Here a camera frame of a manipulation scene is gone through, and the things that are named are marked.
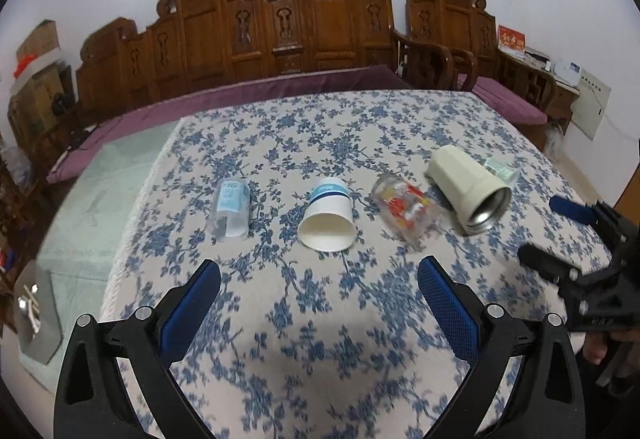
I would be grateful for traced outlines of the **person's right hand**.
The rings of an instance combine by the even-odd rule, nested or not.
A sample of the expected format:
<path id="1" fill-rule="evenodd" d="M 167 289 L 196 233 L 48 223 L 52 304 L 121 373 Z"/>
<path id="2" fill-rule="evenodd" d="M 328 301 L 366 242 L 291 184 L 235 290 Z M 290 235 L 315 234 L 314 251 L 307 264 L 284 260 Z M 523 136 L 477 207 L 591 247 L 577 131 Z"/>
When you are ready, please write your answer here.
<path id="1" fill-rule="evenodd" d="M 585 337 L 582 355 L 594 365 L 600 365 L 608 354 L 608 349 L 615 347 L 617 360 L 608 361 L 604 379 L 609 383 L 621 381 L 634 385 L 632 380 L 639 374 L 639 329 L 627 329 L 609 333 L 588 333 Z"/>

